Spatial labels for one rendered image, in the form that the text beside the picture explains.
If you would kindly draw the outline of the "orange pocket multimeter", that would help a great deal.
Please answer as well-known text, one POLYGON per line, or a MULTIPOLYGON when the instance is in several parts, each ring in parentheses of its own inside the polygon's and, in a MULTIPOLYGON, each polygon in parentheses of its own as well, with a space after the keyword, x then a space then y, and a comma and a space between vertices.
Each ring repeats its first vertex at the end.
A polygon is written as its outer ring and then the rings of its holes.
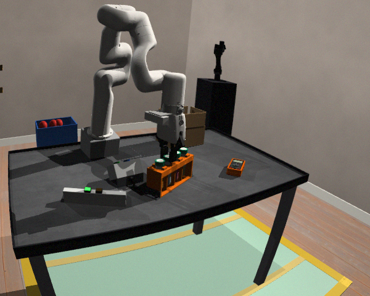
POLYGON ((230 161, 227 167, 226 174, 240 177, 244 169, 244 166, 245 166, 244 160, 232 158, 232 160, 230 161))

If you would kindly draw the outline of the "orange tube holder plate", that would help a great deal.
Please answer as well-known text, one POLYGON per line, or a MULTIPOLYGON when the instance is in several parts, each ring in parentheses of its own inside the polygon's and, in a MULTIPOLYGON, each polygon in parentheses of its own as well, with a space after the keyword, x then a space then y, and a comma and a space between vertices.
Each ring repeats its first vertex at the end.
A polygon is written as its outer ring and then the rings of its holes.
POLYGON ((147 168, 147 187, 160 191, 160 198, 187 181, 192 177, 194 155, 186 154, 185 157, 180 157, 178 161, 164 165, 161 170, 155 168, 155 164, 147 168), (183 166, 186 165, 186 171, 183 175, 183 166), (178 179, 175 180, 176 170, 179 169, 178 179), (171 173, 171 183, 168 183, 168 174, 171 173), (163 188, 162 188, 163 178, 163 188))

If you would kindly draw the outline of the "brown cardboard box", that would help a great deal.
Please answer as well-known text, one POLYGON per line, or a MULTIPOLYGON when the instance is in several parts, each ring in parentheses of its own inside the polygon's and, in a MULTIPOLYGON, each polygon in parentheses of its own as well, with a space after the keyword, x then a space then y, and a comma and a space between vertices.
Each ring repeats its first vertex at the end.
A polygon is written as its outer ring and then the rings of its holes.
POLYGON ((191 107, 190 113, 187 113, 188 106, 184 106, 184 109, 183 114, 186 119, 185 147, 204 144, 206 112, 191 107))

